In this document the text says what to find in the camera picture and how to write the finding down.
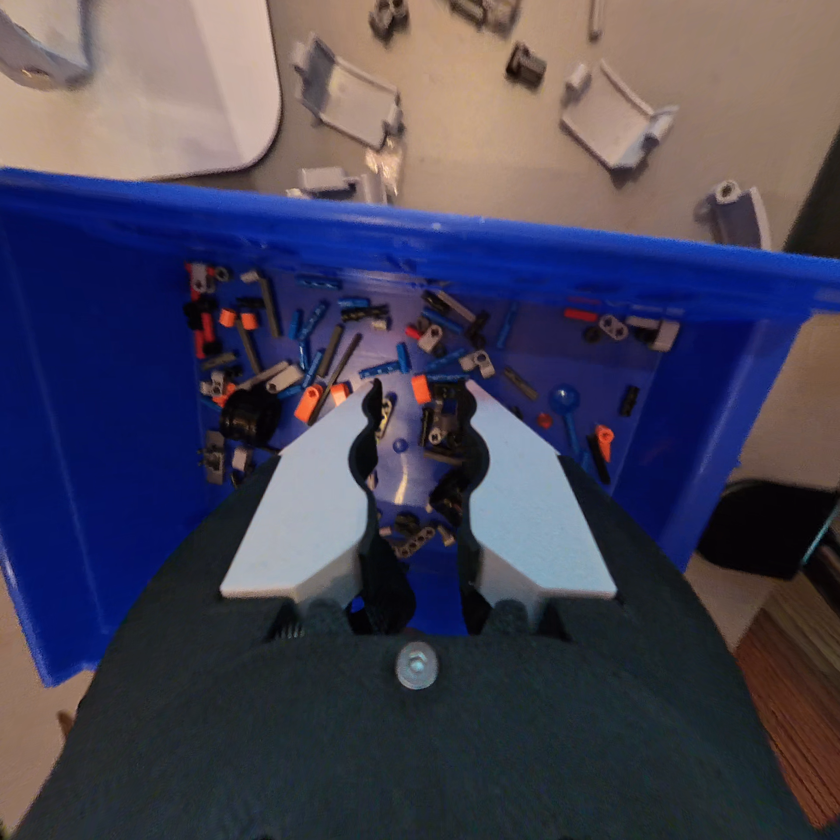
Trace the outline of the black thin axle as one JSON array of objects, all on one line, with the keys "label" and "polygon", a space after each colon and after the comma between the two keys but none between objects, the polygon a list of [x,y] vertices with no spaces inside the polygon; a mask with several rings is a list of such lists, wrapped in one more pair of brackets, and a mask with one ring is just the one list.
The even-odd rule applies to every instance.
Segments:
[{"label": "black thin axle", "polygon": [[351,357],[353,356],[354,352],[358,348],[362,339],[363,339],[362,332],[357,332],[352,337],[352,340],[350,341],[349,345],[347,346],[347,348],[343,352],[342,356],[339,358],[339,361],[334,366],[334,368],[332,370],[332,373],[330,375],[330,378],[327,380],[327,383],[324,386],[322,393],[320,394],[318,400],[316,401],[314,407],[312,408],[310,417],[308,419],[308,425],[309,426],[314,425],[317,422],[317,420],[319,418],[319,415],[320,415],[320,412],[322,410],[322,407],[329,397],[329,393],[331,392],[331,389],[333,388],[333,386],[335,384],[337,384],[338,379],[341,377],[341,374],[343,373],[347,364],[350,362]]}]

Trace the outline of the dark grey bent beam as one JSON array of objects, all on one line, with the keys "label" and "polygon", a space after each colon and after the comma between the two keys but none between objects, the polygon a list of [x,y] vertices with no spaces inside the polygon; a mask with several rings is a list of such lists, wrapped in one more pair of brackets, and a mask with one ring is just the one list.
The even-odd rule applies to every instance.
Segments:
[{"label": "dark grey bent beam", "polygon": [[431,524],[426,525],[404,542],[392,546],[395,557],[400,561],[408,561],[420,549],[430,543],[435,535],[437,535],[437,528]]}]

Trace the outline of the wooden book stand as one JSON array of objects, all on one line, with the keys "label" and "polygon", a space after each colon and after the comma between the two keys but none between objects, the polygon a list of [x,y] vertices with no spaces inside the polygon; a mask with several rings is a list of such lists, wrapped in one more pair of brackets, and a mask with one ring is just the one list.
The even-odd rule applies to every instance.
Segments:
[{"label": "wooden book stand", "polygon": [[268,151],[281,110],[267,2],[2,2],[2,167],[234,172]]}]

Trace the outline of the blue transparent paddle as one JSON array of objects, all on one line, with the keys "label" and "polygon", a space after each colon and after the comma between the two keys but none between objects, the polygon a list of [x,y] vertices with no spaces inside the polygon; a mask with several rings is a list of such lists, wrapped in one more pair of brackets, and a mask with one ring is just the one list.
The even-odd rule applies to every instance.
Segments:
[{"label": "blue transparent paddle", "polygon": [[570,384],[555,386],[549,394],[549,406],[562,420],[569,440],[573,457],[581,457],[581,443],[576,430],[575,413],[581,403],[579,392]]}]

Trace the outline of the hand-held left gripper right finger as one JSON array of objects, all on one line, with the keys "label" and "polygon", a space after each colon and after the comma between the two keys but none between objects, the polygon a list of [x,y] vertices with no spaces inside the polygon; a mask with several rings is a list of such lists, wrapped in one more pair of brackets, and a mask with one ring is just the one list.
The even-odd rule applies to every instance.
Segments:
[{"label": "hand-held left gripper right finger", "polygon": [[607,568],[559,452],[476,381],[465,386],[463,588],[519,604],[530,628],[558,597],[612,600]]}]

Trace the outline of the blue plastic parts bin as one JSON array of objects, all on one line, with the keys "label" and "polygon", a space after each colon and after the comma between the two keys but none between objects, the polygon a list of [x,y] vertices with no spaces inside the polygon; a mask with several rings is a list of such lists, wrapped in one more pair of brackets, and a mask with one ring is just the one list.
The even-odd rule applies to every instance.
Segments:
[{"label": "blue plastic parts bin", "polygon": [[[288,330],[320,300],[391,310],[344,378],[396,359],[442,287],[489,313],[488,349],[616,435],[609,488],[684,570],[797,332],[838,311],[838,260],[390,206],[2,170],[2,573],[42,682],[95,669],[165,558],[229,492],[198,464],[186,262],[263,270]],[[518,317],[504,351],[497,334]],[[681,324],[667,353],[586,343],[565,308]],[[633,415],[618,416],[629,385]]]}]

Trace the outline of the clear plastic scrap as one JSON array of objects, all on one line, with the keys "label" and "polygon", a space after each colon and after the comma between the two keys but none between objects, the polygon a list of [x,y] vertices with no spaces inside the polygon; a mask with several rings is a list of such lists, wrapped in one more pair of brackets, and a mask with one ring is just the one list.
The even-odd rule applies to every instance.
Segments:
[{"label": "clear plastic scrap", "polygon": [[389,200],[399,197],[403,180],[406,147],[403,139],[388,137],[379,150],[367,149],[364,160],[367,167],[379,176]]}]

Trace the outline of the black rounded pad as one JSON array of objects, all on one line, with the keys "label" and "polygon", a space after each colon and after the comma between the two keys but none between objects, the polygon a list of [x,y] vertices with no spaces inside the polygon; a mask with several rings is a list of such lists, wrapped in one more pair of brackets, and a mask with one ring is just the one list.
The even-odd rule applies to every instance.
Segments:
[{"label": "black rounded pad", "polygon": [[696,552],[723,570],[789,581],[825,538],[838,506],[837,487],[740,479],[721,493]]}]

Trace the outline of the dark grey small piece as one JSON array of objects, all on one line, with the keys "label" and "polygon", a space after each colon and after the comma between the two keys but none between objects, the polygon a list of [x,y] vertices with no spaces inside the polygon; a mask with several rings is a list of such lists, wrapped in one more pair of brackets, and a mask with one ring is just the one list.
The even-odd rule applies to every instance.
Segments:
[{"label": "dark grey small piece", "polygon": [[369,12],[368,22],[373,35],[386,42],[396,32],[407,28],[409,18],[407,1],[375,1]]}]

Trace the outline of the grey track link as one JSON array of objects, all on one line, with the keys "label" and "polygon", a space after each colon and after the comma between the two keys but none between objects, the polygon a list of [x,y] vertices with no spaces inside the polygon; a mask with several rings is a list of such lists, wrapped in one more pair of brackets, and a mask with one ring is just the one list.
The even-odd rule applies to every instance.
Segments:
[{"label": "grey track link", "polygon": [[198,451],[201,456],[199,465],[203,468],[205,481],[220,487],[225,480],[226,448],[225,438],[217,430],[208,430],[204,436],[204,446]]}]

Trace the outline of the dark grey short beam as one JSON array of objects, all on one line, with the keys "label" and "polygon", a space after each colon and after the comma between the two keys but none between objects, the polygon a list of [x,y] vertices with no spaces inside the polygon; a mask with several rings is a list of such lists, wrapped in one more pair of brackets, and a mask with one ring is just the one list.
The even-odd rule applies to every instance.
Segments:
[{"label": "dark grey short beam", "polygon": [[450,9],[478,28],[507,35],[517,23],[521,1],[449,1]]}]

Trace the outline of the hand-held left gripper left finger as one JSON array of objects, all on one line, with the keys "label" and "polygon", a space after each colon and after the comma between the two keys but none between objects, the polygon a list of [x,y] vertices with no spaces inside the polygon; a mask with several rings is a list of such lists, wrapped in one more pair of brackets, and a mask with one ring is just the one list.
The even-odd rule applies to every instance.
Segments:
[{"label": "hand-held left gripper left finger", "polygon": [[285,447],[220,584],[227,599],[280,596],[345,607],[362,590],[360,552],[375,532],[369,476],[382,383],[361,385]]}]

